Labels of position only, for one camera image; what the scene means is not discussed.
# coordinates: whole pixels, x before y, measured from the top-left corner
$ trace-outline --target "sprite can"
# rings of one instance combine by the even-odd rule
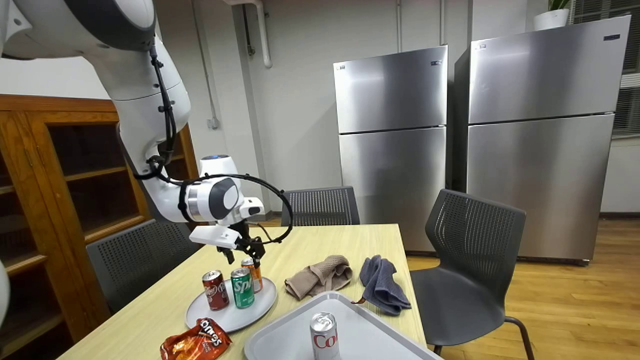
[[[253,279],[248,268],[238,268],[231,272],[231,285],[234,289],[234,300],[238,309],[250,307],[255,300],[253,296]]]

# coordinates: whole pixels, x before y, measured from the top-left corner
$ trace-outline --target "refrigerator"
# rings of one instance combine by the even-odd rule
[[[455,64],[455,190],[527,212],[519,255],[593,258],[630,16],[473,41]]]
[[[342,184],[362,224],[399,224],[404,249],[445,186],[447,46],[333,64]]]

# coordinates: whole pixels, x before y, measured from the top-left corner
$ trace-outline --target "coke can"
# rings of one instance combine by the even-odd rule
[[[238,268],[231,272],[231,285],[234,288],[234,300],[238,309],[253,305],[253,279],[247,268]]]
[[[311,345],[315,360],[338,360],[338,327],[331,313],[318,313],[311,317]]]
[[[220,270],[207,272],[202,276],[202,284],[204,285],[204,293],[209,301],[209,309],[220,310],[229,305],[229,296],[227,295],[227,287]]]
[[[242,265],[243,268],[249,269],[251,272],[251,278],[253,279],[253,293],[259,293],[260,290],[262,290],[262,275],[260,274],[260,268],[255,267],[252,258],[242,260],[240,265]]]

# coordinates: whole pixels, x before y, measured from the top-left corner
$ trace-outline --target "orange can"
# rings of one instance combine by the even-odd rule
[[[252,258],[246,258],[240,263],[243,268],[249,269],[251,272],[251,278],[253,279],[253,293],[259,293],[262,290],[262,275],[260,274],[260,268],[256,268]]]

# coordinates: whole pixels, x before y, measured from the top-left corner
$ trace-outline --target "tray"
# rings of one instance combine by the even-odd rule
[[[313,360],[311,316],[328,311],[335,316],[341,360],[442,360],[432,351],[393,330],[378,315],[352,305],[336,291],[316,295],[306,304],[258,330],[244,344],[249,360]]]
[[[253,324],[266,314],[278,296],[273,281],[263,277],[262,290],[255,294],[255,302],[253,305],[244,309],[238,309],[234,300],[234,291],[233,287],[231,287],[230,279],[225,280],[225,287],[227,288],[227,295],[229,296],[229,305],[224,309],[215,311],[209,309],[207,296],[204,292],[192,301],[191,305],[187,308],[187,313],[184,315],[184,323],[188,328],[194,327],[199,318],[212,318],[226,332],[240,330],[243,327]]]

